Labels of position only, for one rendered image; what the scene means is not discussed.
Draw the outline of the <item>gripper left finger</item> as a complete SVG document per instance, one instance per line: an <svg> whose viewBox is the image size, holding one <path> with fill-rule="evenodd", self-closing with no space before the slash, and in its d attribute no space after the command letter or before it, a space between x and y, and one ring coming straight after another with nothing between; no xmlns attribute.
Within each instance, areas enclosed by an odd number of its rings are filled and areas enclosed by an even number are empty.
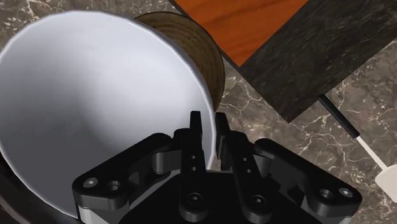
<svg viewBox="0 0 397 224"><path fill-rule="evenodd" d="M117 211L140 204L155 192L155 185L178 171L176 198L188 221L203 220L206 174L202 150L202 120L190 113L190 126L172 137L155 133L77 177L72 184L79 209Z"/></svg>

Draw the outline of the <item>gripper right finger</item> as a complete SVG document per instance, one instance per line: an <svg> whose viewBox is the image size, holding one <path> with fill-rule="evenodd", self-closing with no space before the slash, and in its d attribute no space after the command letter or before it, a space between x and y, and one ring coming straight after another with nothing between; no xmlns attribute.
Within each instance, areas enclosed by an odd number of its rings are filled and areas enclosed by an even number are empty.
<svg viewBox="0 0 397 224"><path fill-rule="evenodd" d="M349 224L362 195L275 141L251 143L216 113L216 153L231 170L244 217L254 224Z"/></svg>

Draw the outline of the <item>white bowl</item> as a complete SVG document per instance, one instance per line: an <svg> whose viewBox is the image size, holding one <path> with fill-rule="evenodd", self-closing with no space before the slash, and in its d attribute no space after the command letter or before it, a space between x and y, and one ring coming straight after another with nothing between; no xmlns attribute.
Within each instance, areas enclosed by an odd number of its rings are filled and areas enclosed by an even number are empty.
<svg viewBox="0 0 397 224"><path fill-rule="evenodd" d="M22 183L76 217L72 183L144 138L202 116L205 164L215 153L212 99L175 42L99 11L65 11L17 32L0 51L0 153Z"/></svg>

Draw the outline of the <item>brown wooden bowl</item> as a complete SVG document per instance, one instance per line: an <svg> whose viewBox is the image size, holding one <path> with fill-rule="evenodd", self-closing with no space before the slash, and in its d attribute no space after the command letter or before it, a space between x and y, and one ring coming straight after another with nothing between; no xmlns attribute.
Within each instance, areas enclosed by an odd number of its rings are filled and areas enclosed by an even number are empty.
<svg viewBox="0 0 397 224"><path fill-rule="evenodd" d="M185 51L204 77L217 110L225 88L225 67L210 34L192 19L168 11L145 13L136 20L162 32Z"/></svg>

